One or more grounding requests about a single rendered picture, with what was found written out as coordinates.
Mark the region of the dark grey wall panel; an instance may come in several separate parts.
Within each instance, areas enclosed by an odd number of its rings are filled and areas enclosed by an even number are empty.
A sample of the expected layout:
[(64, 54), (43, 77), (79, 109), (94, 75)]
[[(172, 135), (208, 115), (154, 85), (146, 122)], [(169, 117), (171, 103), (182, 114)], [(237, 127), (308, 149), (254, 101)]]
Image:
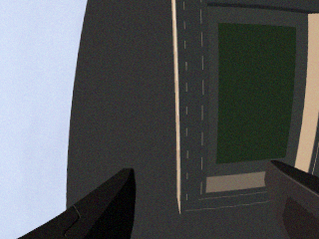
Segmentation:
[(284, 239), (271, 204), (179, 215), (171, 0), (87, 0), (67, 210), (129, 167), (136, 183), (131, 239)]

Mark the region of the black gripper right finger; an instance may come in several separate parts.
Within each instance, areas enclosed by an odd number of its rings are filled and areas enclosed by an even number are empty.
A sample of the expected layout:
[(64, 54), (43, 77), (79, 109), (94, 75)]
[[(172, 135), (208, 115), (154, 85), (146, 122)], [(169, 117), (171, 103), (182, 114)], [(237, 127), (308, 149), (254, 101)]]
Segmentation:
[(267, 160), (264, 183), (283, 238), (319, 239), (318, 176)]

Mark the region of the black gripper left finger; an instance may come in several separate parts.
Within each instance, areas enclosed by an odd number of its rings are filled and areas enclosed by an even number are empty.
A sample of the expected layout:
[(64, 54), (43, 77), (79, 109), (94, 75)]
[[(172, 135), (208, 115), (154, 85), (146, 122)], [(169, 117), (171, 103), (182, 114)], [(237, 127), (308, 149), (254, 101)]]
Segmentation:
[(135, 171), (121, 168), (68, 210), (17, 239), (131, 239), (135, 211)]

